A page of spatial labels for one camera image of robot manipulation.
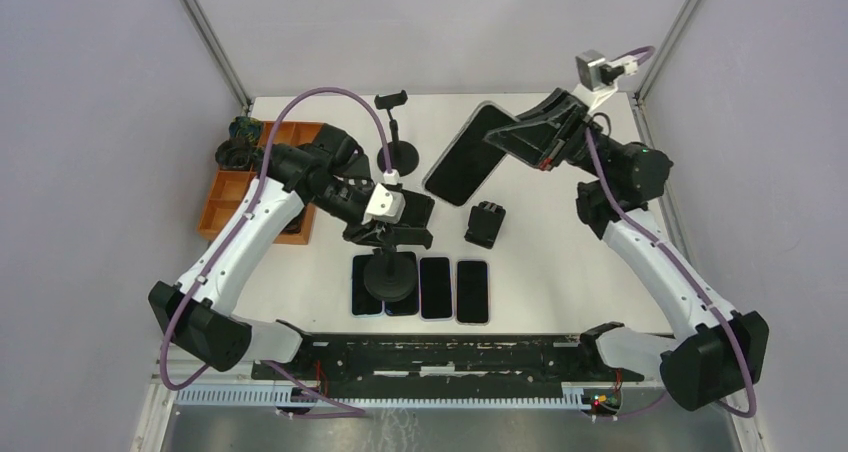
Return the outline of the black pole stand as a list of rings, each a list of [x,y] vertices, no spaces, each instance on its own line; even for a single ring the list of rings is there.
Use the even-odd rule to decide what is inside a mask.
[[[405,300],[417,291],[417,266],[414,252],[374,247],[364,269],[366,291],[386,303]]]
[[[390,157],[393,168],[401,177],[410,175],[418,168],[420,157],[415,146],[399,137],[399,125],[392,114],[395,107],[405,105],[408,94],[405,90],[394,94],[376,95],[374,98],[375,108],[384,110],[389,119],[391,140],[388,142]]]

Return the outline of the black case phone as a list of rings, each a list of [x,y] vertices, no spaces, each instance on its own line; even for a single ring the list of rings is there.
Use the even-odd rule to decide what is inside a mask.
[[[420,310],[420,279],[417,256],[411,251],[399,252],[398,255],[412,265],[414,285],[412,292],[404,299],[397,302],[384,302],[384,313],[392,317],[417,315]]]

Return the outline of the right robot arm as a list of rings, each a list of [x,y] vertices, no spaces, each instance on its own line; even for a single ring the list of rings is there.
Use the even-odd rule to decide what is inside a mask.
[[[688,411],[743,393],[758,409],[769,327],[758,312],[742,313],[716,292],[661,232],[648,204],[663,195],[672,160],[640,142],[609,135],[597,123],[597,93],[556,90],[541,104],[513,115],[496,108],[483,141],[541,171],[577,167],[592,177],[577,186],[580,221],[635,273],[667,319],[672,334],[660,337],[619,322],[596,326],[580,337],[580,372],[602,380],[615,369],[660,380],[673,401]]]

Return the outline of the small black phone stand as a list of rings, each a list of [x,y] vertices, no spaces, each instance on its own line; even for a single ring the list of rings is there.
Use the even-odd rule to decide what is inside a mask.
[[[494,202],[483,201],[475,205],[469,214],[464,240],[491,250],[496,242],[506,217],[506,209]]]

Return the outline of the white case phone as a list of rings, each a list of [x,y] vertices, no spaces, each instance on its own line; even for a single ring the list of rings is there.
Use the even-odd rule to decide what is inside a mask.
[[[489,270],[480,260],[457,263],[456,319],[462,324],[484,325],[490,320]]]
[[[425,175],[424,190],[453,206],[465,205],[505,157],[484,141],[486,134],[515,121],[497,104],[481,103]]]

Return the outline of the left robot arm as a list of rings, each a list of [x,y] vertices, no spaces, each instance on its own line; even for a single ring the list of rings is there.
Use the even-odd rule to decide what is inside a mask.
[[[175,283],[157,282],[148,302],[167,344],[217,371],[244,358],[275,359],[290,379],[306,377],[313,351],[285,325],[234,316],[238,298],[276,237],[309,205],[344,222],[344,240],[374,248],[380,265],[408,266],[398,246],[430,248],[433,198],[387,179],[375,182],[368,158],[344,130],[312,123],[299,145],[275,144],[264,177],[255,176],[245,197],[206,252]]]

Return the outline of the blue case phone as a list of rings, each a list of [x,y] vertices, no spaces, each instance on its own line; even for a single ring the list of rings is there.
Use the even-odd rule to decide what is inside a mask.
[[[372,255],[357,255],[352,259],[351,272],[351,314],[354,317],[374,317],[382,315],[384,304],[373,297],[365,285],[365,268]]]

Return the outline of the black folding phone stand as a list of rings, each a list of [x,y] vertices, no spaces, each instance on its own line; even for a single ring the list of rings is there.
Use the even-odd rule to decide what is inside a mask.
[[[426,195],[413,191],[404,192],[406,209],[416,214],[429,215],[435,205],[435,200]]]

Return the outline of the lavender case phone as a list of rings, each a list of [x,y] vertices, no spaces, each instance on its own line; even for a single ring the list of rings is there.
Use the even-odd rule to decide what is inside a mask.
[[[447,257],[419,261],[420,315],[425,321],[447,320],[454,315],[451,263]]]

